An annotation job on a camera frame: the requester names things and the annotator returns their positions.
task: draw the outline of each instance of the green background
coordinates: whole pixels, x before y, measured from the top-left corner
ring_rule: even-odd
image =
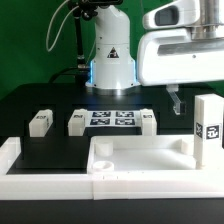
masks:
[[[76,66],[72,17],[65,23],[54,50],[48,53],[45,48],[50,19],[62,2],[63,0],[0,1],[0,99],[21,84],[47,82],[55,72]],[[124,0],[119,6],[131,21],[133,58],[136,59],[138,42],[145,33],[142,27],[143,14],[168,2],[170,1]],[[54,23],[51,40],[67,13],[68,9],[64,7]],[[95,36],[94,21],[82,21],[82,32],[84,53],[88,58]],[[223,82],[211,85],[221,94],[224,93]]]

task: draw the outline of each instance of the black table surface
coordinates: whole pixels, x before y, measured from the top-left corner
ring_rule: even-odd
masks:
[[[118,97],[89,94],[85,88],[75,84],[22,85],[0,101],[0,144],[8,137],[21,137],[23,146],[21,156],[8,175],[85,173],[92,136],[139,134],[135,128],[89,128],[82,137],[68,137],[67,123],[74,109],[153,109],[158,134],[192,134],[194,96],[214,92],[205,84],[181,85],[178,96],[186,101],[187,113],[176,116],[164,86],[142,87],[138,93]],[[41,109],[53,110],[54,123],[45,138],[32,139],[28,124]],[[207,224],[223,223],[223,211],[222,198],[0,201],[0,223]]]

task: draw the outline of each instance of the white block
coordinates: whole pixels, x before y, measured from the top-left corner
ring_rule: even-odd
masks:
[[[29,123],[30,137],[44,137],[52,123],[52,110],[40,110]]]
[[[223,112],[222,97],[215,94],[195,97],[194,157],[198,168],[219,166],[219,154],[222,151]]]
[[[157,122],[153,110],[140,110],[142,135],[155,136],[157,135]]]
[[[194,140],[182,139],[181,152],[185,155],[193,156]]]
[[[0,147],[0,176],[5,175],[21,153],[20,139],[8,138]]]
[[[109,138],[98,138],[95,142],[96,155],[108,157],[113,154],[113,141]]]
[[[68,122],[69,136],[82,136],[85,131],[85,120],[87,119],[88,111],[81,109],[75,110]]]

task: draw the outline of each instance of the black cable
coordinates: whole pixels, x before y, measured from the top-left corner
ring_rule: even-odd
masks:
[[[66,72],[68,71],[73,71],[73,70],[78,70],[79,72],[83,72],[83,74],[68,74]],[[49,79],[48,83],[53,83],[59,76],[74,76],[74,77],[80,77],[80,78],[83,78],[84,80],[85,79],[88,79],[88,72],[89,72],[89,69],[87,68],[83,68],[83,69],[79,69],[77,67],[69,67],[69,68],[65,68],[63,70],[61,70],[60,72],[57,72],[55,74],[53,74],[51,76],[51,78]]]
[[[77,2],[68,2],[68,9],[71,11],[75,7],[79,6]],[[83,53],[83,43],[82,43],[82,29],[81,29],[81,13],[82,10],[79,7],[77,10],[73,12],[74,23],[75,23],[75,31],[76,31],[76,46],[77,46],[77,64],[85,64],[85,56]]]

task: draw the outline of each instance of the small white block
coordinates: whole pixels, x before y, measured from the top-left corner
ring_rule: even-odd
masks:
[[[181,152],[185,155],[188,156],[193,156],[194,154],[194,141],[189,141],[182,139],[182,144],[181,144]]]
[[[157,122],[153,110],[143,109],[141,113],[141,128],[142,135],[155,136],[157,135]]]
[[[87,118],[88,111],[81,109],[75,110],[68,122],[68,134],[69,136],[82,136],[85,131],[85,120]]]
[[[113,155],[113,141],[109,138],[97,138],[95,142],[96,155],[108,157]]]
[[[44,137],[53,123],[51,110],[40,110],[29,123],[30,137]]]
[[[5,175],[21,153],[20,139],[8,138],[0,147],[0,175]]]

